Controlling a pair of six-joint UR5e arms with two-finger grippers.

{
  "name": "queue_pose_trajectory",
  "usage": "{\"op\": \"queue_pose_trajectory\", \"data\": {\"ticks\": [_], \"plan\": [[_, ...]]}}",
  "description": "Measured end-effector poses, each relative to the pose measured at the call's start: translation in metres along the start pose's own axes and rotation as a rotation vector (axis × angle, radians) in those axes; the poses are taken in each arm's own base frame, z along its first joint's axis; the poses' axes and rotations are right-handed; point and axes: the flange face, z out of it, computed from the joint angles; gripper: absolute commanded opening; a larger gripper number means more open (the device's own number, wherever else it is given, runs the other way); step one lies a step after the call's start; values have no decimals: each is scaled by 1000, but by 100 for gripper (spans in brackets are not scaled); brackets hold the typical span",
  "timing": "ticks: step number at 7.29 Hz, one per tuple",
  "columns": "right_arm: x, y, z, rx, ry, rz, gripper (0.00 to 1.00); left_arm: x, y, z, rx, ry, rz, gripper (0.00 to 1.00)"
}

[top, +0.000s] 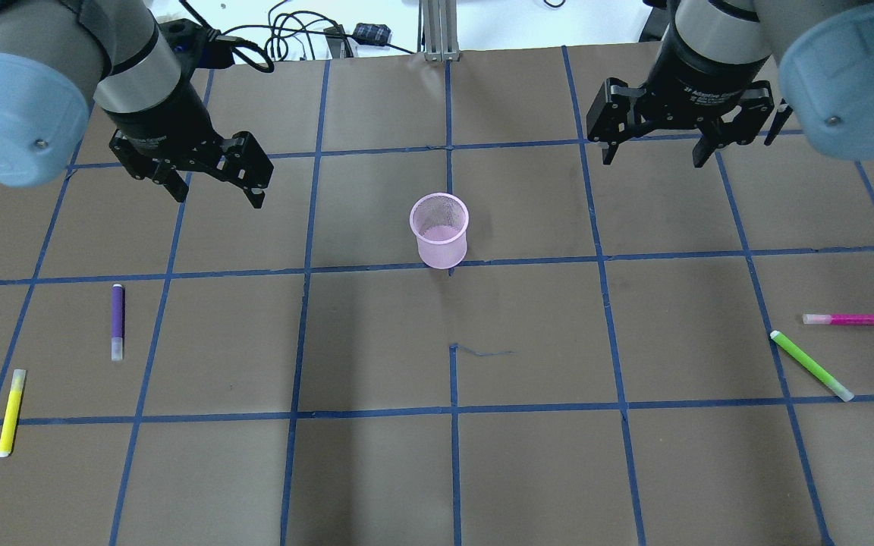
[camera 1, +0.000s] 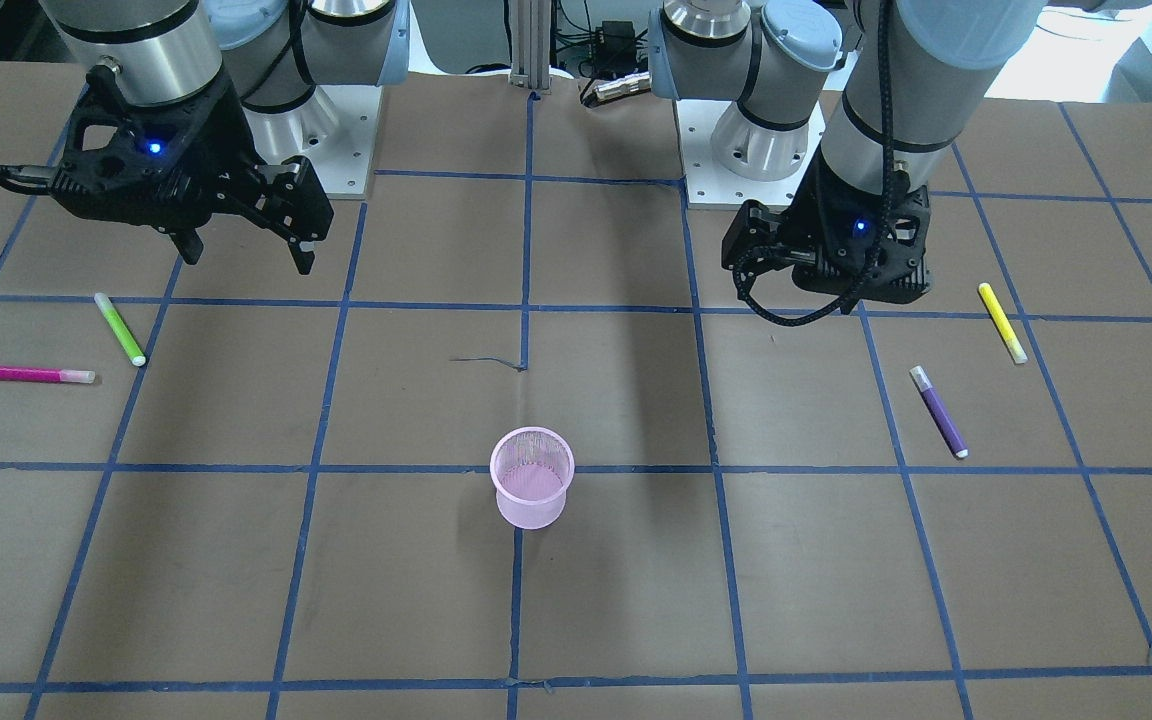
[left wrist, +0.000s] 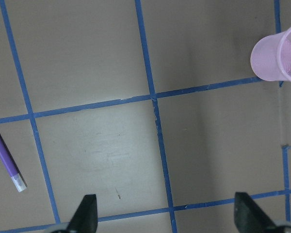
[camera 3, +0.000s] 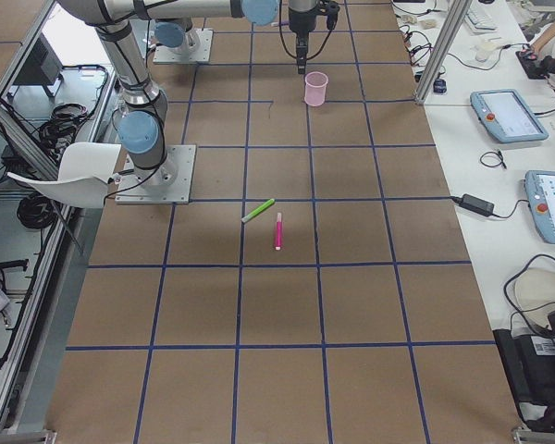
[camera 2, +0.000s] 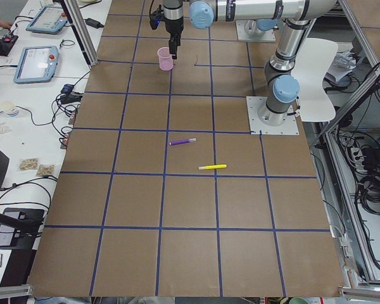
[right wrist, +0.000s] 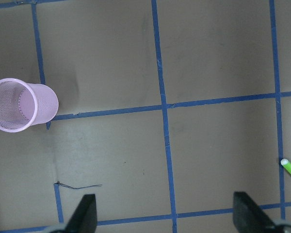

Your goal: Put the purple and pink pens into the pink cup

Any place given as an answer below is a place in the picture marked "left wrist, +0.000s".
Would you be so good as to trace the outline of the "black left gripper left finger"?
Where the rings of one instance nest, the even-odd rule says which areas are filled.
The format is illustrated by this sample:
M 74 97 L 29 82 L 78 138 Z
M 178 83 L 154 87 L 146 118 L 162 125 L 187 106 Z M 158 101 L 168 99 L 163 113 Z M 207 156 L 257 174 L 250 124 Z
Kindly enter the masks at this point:
M 68 233 L 95 233 L 97 226 L 97 197 L 95 194 L 85 195 L 66 231 Z

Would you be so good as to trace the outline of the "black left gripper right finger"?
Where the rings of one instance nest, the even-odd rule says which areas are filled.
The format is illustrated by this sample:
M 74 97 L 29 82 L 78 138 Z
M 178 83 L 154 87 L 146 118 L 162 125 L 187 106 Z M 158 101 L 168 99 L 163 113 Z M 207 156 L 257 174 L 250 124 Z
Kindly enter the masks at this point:
M 240 233 L 270 233 L 277 225 L 245 192 L 234 197 L 234 224 Z

